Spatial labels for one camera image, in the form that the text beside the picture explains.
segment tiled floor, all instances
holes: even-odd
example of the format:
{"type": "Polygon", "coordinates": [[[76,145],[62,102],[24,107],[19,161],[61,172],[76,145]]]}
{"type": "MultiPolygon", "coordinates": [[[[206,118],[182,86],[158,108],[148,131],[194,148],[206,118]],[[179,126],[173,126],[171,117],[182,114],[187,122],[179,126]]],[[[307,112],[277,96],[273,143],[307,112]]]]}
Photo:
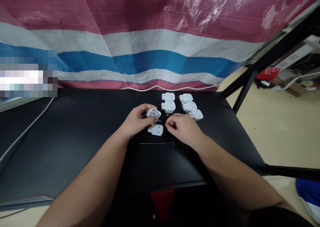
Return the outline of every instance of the tiled floor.
{"type": "MultiPolygon", "coordinates": [[[[244,71],[245,68],[242,67],[229,76],[219,91],[244,71]]],[[[228,97],[231,106],[238,93],[239,91],[228,97]]],[[[320,93],[296,98],[285,91],[272,92],[252,85],[237,116],[266,163],[320,168],[320,93]]],[[[295,179],[282,176],[266,176],[265,179],[303,217],[316,226],[300,202],[294,186],[295,179]]],[[[0,219],[0,226],[35,226],[47,208],[28,209],[0,219]]],[[[0,218],[14,212],[0,212],[0,218]]]]}

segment forearm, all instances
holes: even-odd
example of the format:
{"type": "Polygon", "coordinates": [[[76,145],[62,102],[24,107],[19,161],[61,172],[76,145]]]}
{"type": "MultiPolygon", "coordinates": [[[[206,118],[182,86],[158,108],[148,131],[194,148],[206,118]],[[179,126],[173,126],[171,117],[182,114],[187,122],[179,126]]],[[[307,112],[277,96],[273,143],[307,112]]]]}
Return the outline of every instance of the forearm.
{"type": "Polygon", "coordinates": [[[37,226],[99,226],[111,205],[128,142],[128,137],[116,131],[57,197],[37,226]]]}
{"type": "Polygon", "coordinates": [[[259,174],[205,136],[192,146],[220,191],[241,210],[251,211],[283,203],[283,198],[259,174]]]}

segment white plug adapter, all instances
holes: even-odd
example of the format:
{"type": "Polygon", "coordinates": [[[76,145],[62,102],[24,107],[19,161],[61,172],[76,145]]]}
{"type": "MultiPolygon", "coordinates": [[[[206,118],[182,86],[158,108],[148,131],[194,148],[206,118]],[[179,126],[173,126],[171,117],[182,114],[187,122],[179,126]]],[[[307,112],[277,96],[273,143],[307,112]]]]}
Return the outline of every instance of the white plug adapter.
{"type": "Polygon", "coordinates": [[[176,109],[176,104],[172,101],[166,101],[164,103],[161,103],[161,109],[164,110],[166,114],[172,114],[176,109]]]}
{"type": "Polygon", "coordinates": [[[198,121],[203,119],[203,114],[200,110],[191,110],[188,115],[194,119],[194,121],[198,121]]]}
{"type": "Polygon", "coordinates": [[[155,124],[153,128],[148,128],[148,132],[152,135],[161,136],[163,133],[163,126],[155,124]]]}
{"type": "Polygon", "coordinates": [[[184,94],[181,94],[179,96],[179,99],[181,101],[182,104],[185,104],[185,103],[188,103],[188,102],[192,102],[193,101],[193,97],[191,94],[189,93],[184,93],[184,94]]]}
{"type": "Polygon", "coordinates": [[[182,109],[187,114],[191,110],[196,110],[197,109],[197,105],[196,105],[195,102],[188,102],[188,103],[185,103],[185,104],[182,105],[182,109]]]}
{"type": "Polygon", "coordinates": [[[151,108],[148,110],[148,112],[146,113],[146,116],[147,117],[156,117],[157,120],[156,122],[158,121],[158,119],[160,118],[161,116],[161,112],[158,111],[156,108],[151,108]]]}
{"type": "Polygon", "coordinates": [[[174,93],[163,93],[161,99],[165,101],[174,101],[175,96],[174,93]]]}

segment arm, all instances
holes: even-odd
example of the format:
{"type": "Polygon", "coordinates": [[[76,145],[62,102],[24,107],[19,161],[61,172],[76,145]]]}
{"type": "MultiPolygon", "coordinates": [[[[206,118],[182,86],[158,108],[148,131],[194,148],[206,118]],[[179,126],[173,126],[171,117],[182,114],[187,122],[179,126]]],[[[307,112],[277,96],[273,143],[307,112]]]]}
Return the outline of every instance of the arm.
{"type": "Polygon", "coordinates": [[[166,127],[199,154],[222,194],[239,210],[278,206],[295,212],[265,179],[204,135],[190,116],[175,113],[166,127]]]}
{"type": "Polygon", "coordinates": [[[155,122],[152,117],[144,118],[144,112],[154,107],[145,103],[129,113],[121,127],[57,197],[37,227],[101,225],[117,188],[128,142],[155,122]]]}

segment black tabletop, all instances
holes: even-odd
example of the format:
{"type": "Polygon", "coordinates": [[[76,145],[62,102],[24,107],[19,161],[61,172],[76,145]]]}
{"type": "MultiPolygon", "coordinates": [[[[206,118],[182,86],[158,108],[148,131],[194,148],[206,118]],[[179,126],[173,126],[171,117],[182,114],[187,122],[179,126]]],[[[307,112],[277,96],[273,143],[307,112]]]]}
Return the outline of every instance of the black tabletop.
{"type": "MultiPolygon", "coordinates": [[[[57,197],[122,124],[132,108],[161,103],[165,91],[60,89],[0,174],[0,203],[34,196],[57,197]]],[[[265,163],[221,92],[191,93],[204,118],[201,130],[222,148],[265,174],[265,163]]],[[[0,153],[46,107],[42,98],[0,113],[0,153]]],[[[182,112],[179,99],[176,111],[182,112]]],[[[164,112],[161,122],[168,118],[164,112]]],[[[128,145],[117,191],[137,193],[205,184],[210,176],[199,156],[164,127],[162,136],[144,129],[128,145]],[[174,141],[175,146],[140,145],[174,141]]]]}

